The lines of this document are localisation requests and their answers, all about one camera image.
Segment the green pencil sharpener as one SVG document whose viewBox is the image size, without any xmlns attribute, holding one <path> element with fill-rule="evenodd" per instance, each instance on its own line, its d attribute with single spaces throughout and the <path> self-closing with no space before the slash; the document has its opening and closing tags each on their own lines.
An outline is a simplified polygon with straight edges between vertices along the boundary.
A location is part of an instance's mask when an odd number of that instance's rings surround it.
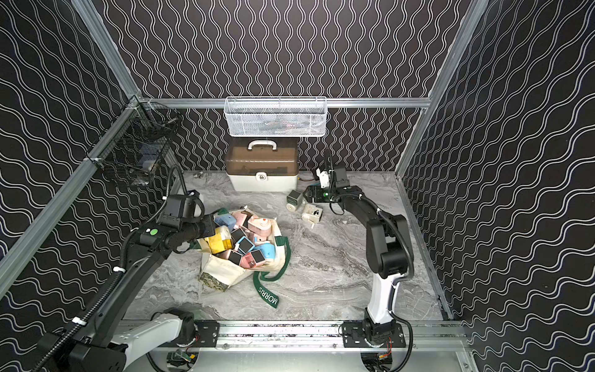
<svg viewBox="0 0 595 372">
<path fill-rule="evenodd" d="M 305 204 L 303 192 L 292 190 L 286 197 L 286 207 L 290 212 L 297 212 Z"/>
</svg>

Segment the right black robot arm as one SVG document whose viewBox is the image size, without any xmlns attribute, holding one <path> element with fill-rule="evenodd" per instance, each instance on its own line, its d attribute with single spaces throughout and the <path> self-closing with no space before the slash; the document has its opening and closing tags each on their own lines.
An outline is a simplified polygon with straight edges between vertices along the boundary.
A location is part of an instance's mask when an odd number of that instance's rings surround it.
<svg viewBox="0 0 595 372">
<path fill-rule="evenodd" d="M 363 328 L 368 341 L 379 343 L 393 333 L 400 321 L 394 313 L 400 283 L 415 276 L 415 255 L 406 218 L 384 211 L 356 186 L 331 189 L 310 185 L 304 197 L 309 203 L 336 204 L 366 228 L 366 261 L 373 272 L 373 289 Z"/>
</svg>

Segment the pink pencil sharpener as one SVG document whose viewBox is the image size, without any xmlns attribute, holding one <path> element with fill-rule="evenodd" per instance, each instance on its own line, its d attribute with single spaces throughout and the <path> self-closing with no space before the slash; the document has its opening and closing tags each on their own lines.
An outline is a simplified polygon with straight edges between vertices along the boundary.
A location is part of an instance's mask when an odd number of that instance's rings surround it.
<svg viewBox="0 0 595 372">
<path fill-rule="evenodd" d="M 260 251 L 252 251 L 248 254 L 245 254 L 240 260 L 240 266 L 247 270 L 252 270 L 255 268 L 259 268 L 265 264 L 266 260 L 264 259 L 262 253 Z"/>
</svg>

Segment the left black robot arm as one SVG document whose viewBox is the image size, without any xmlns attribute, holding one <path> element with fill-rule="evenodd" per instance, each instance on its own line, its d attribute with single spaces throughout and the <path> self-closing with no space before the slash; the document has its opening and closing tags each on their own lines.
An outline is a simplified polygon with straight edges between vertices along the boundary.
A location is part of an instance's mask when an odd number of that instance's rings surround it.
<svg viewBox="0 0 595 372">
<path fill-rule="evenodd" d="M 122 244 L 120 262 L 90 305 L 61 332 L 47 333 L 37 343 L 33 367 L 58 371 L 122 371 L 132 347 L 112 340 L 119 321 L 147 279 L 183 243 L 215 235 L 211 214 L 181 218 L 173 226 L 145 223 Z"/>
</svg>

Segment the cream tote bag green handles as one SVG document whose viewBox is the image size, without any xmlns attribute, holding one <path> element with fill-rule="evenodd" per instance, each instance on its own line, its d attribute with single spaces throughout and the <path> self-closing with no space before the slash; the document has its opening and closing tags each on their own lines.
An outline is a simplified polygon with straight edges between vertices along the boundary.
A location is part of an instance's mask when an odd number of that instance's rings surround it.
<svg viewBox="0 0 595 372">
<path fill-rule="evenodd" d="M 226 291 L 250 277 L 258 296 L 277 308 L 280 298 L 265 284 L 280 280 L 291 259 L 289 240 L 277 220 L 243 207 L 217 210 L 214 223 L 215 235 L 192 244 L 202 253 L 198 280 L 207 288 Z"/>
</svg>

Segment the cream white pencil sharpener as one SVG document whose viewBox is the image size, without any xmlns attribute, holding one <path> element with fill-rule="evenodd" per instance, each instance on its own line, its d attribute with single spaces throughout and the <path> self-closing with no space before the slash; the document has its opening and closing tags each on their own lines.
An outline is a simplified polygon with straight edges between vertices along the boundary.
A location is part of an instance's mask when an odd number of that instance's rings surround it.
<svg viewBox="0 0 595 372">
<path fill-rule="evenodd" d="M 302 210 L 302 220 L 311 228 L 319 224 L 322 219 L 323 209 L 313 204 L 306 204 Z"/>
</svg>

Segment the blue square pencil sharpener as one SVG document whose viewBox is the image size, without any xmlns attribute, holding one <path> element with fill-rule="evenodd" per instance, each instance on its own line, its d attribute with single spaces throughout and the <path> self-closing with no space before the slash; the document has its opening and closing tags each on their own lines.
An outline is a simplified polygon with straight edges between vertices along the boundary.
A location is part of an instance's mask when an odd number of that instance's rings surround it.
<svg viewBox="0 0 595 372">
<path fill-rule="evenodd" d="M 266 262 L 272 262 L 277 257 L 277 248 L 272 243 L 265 243 L 255 247 L 255 250 L 260 251 Z"/>
</svg>

